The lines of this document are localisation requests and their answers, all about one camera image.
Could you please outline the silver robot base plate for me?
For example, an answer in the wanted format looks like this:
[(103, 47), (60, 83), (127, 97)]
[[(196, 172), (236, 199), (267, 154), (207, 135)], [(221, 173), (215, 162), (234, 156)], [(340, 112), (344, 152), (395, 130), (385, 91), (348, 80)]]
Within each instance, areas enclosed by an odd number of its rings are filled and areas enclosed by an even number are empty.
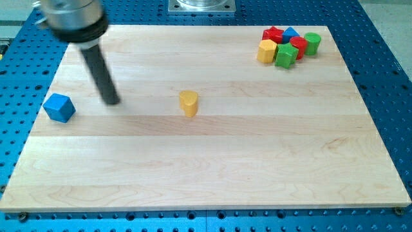
[(168, 12), (170, 13), (235, 11), (235, 0), (168, 0)]

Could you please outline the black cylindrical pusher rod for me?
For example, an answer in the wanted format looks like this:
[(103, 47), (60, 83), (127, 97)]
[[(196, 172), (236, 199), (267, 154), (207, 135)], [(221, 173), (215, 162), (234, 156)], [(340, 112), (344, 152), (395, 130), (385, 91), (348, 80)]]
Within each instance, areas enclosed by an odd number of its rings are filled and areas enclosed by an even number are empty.
[(107, 105), (118, 104), (120, 97), (107, 68), (100, 46), (97, 44), (80, 51), (104, 103)]

